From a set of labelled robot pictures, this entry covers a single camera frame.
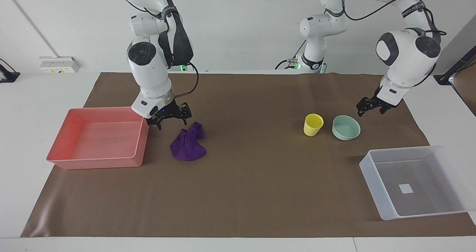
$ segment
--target green bowl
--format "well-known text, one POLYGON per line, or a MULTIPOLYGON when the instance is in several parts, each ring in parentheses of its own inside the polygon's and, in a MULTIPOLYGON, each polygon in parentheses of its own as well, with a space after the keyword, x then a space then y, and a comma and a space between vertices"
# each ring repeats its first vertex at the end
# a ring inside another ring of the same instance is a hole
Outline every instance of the green bowl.
POLYGON ((351 140, 360 134, 360 125, 350 116, 339 115, 332 121, 332 133, 340 140, 351 140))

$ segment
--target white power outlet box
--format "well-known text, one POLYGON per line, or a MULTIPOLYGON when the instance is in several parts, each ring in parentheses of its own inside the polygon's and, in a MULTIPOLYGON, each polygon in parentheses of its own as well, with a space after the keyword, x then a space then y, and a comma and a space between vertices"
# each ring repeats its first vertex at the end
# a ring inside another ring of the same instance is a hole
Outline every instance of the white power outlet box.
POLYGON ((78 72, 80 66, 73 57, 40 57, 41 65, 39 66, 43 73, 63 73, 78 72))

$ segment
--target white wall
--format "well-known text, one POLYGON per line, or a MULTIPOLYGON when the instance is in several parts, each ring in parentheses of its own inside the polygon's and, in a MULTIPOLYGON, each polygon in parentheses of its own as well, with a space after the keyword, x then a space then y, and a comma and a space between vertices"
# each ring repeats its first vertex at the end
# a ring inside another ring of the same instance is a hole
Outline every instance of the white wall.
MULTIPOLYGON (((60 55, 74 56, 82 72, 129 71, 126 47, 136 13, 123 0, 17 0, 60 55)), ((435 14, 445 47, 476 14, 476 0, 424 0, 435 14)), ((193 41, 200 70, 272 69, 291 57, 303 39, 302 18, 322 13, 318 0, 174 0, 193 41)), ((361 17, 382 3, 347 0, 348 13, 361 17)), ((38 72, 41 55, 51 55, 9 0, 0 0, 0 57, 17 70, 38 72)), ((328 71, 378 73, 386 67, 374 53, 388 30, 403 29, 400 13, 389 6, 342 35, 328 38, 328 71)))

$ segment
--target pink bin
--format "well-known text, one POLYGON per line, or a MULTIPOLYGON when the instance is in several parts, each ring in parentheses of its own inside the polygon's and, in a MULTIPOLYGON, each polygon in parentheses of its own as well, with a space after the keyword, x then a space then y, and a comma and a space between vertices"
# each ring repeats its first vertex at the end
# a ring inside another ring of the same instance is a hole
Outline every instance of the pink bin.
POLYGON ((46 160, 64 169, 141 166, 148 129, 130 107, 73 108, 46 160))

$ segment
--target purple cloth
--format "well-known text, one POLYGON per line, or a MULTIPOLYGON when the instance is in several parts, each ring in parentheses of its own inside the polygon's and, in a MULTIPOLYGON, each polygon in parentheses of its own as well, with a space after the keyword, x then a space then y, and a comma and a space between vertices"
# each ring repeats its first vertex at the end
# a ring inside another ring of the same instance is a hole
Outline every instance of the purple cloth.
POLYGON ((172 155, 182 161, 193 161, 204 156, 207 150, 197 142, 204 137, 203 126, 200 123, 193 123, 189 130, 182 129, 174 142, 170 144, 172 155))

